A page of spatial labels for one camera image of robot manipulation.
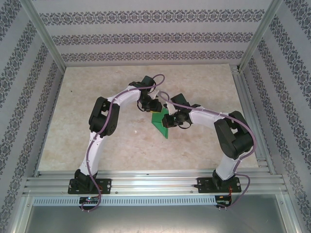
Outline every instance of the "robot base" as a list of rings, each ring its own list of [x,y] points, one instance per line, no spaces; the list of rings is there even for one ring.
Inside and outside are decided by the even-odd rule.
[[[102,194],[110,194],[111,179],[95,179]],[[94,186],[91,191],[80,185],[76,179],[71,179],[68,187],[68,194],[98,194],[97,188]]]
[[[212,177],[199,177],[197,178],[198,184],[194,187],[198,188],[199,193],[228,193],[230,188],[232,193],[242,192],[238,177],[230,179],[230,181],[226,182],[225,185],[222,185],[219,189],[212,179]]]

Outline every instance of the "green block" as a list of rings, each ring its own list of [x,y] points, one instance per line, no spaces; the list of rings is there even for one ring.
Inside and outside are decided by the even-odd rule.
[[[166,139],[169,138],[169,129],[165,128],[162,125],[162,119],[165,114],[168,114],[169,111],[166,108],[162,108],[160,113],[152,113],[151,123],[165,136]]]

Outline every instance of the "damask wall pattern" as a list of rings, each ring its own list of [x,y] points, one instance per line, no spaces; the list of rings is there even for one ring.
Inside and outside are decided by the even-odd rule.
[[[310,3],[285,0],[244,70],[277,173],[311,232]]]
[[[34,0],[67,66],[237,65],[270,0]]]
[[[20,3],[0,1],[0,233],[34,174],[62,74]]]

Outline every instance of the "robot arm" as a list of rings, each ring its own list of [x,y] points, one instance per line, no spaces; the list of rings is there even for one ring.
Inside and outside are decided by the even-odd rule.
[[[130,83],[125,90],[130,90],[137,87],[153,86],[154,84],[155,82],[152,78],[145,76],[145,78],[141,82]],[[88,164],[91,171],[91,175],[94,178],[97,175],[99,158],[103,151],[104,144],[107,138],[111,134],[113,134],[113,132],[117,127],[120,108],[123,108],[124,106],[132,102],[140,102],[142,109],[146,112],[150,111],[161,112],[162,105],[158,99],[155,99],[158,91],[152,93],[149,92],[150,89],[143,89],[143,90],[136,89],[133,91],[127,91],[116,99],[115,96],[117,95],[114,95],[107,99],[99,97],[96,100],[92,114],[88,121],[91,130],[88,146],[94,139],[96,133],[100,132],[100,130],[103,128],[107,118],[103,113],[109,110],[112,100],[115,99],[112,104],[110,118],[105,130],[97,136],[94,143],[89,149]],[[85,191],[91,191],[94,188],[94,184],[90,179],[89,172],[87,169],[86,155],[79,169],[76,170],[74,177],[78,185],[80,187],[83,187]]]
[[[190,104],[182,94],[171,98],[171,101],[190,107]],[[162,124],[166,128],[180,126],[187,122],[190,125],[199,124],[216,130],[220,147],[224,154],[220,164],[213,172],[213,183],[218,190],[228,186],[235,176],[234,169],[239,159],[250,151],[254,145],[249,132],[240,124],[230,119],[203,111],[204,108],[198,104],[191,106],[196,110],[176,107],[168,102],[166,107],[169,110],[169,114],[166,114],[162,120]],[[244,117],[238,111],[224,115],[229,115],[247,125]]]
[[[126,90],[130,90],[135,87],[149,87],[154,84],[155,82],[152,78],[145,76],[142,82],[130,83]],[[74,174],[75,183],[80,187],[79,189],[82,192],[89,193],[94,188],[94,183],[92,182],[90,175],[93,178],[96,178],[99,158],[103,151],[106,139],[115,131],[117,127],[120,108],[129,103],[138,101],[141,103],[143,111],[161,112],[162,105],[159,100],[156,99],[157,92],[150,93],[149,91],[150,89],[136,89],[133,91],[127,91],[118,98],[115,98],[115,95],[107,99],[99,97],[96,100],[89,119],[91,134],[88,145],[90,145],[94,139],[94,136],[101,131],[106,122],[106,116],[103,113],[110,109],[111,104],[112,107],[110,118],[107,122],[105,130],[97,136],[89,149],[88,164],[90,174],[86,165],[86,155],[80,168]],[[250,151],[253,147],[251,135],[245,128],[230,119],[205,112],[203,111],[204,108],[198,104],[190,106],[182,94],[171,98],[171,101],[183,106],[195,108],[195,110],[187,109],[185,107],[176,107],[167,102],[164,106],[168,108],[169,114],[166,114],[162,119],[164,127],[176,127],[183,125],[184,122],[187,122],[190,125],[200,124],[216,130],[224,155],[221,163],[213,172],[213,183],[218,190],[227,187],[235,176],[235,167],[239,161],[239,158],[246,152]],[[240,112],[235,111],[228,115],[247,125]]]

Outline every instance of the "marble floor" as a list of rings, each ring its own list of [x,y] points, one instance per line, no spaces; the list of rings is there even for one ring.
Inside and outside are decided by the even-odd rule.
[[[66,70],[40,171],[76,170],[89,140],[88,119],[99,96],[108,98],[141,81],[145,75],[162,73],[158,89],[171,97],[183,93],[192,104],[218,112],[242,111],[229,65],[69,67]],[[99,170],[175,170],[216,168],[222,158],[216,132],[199,125],[169,129],[166,139],[151,123],[151,113],[135,103],[120,109],[118,126],[107,140]],[[258,167],[255,155],[241,167]]]

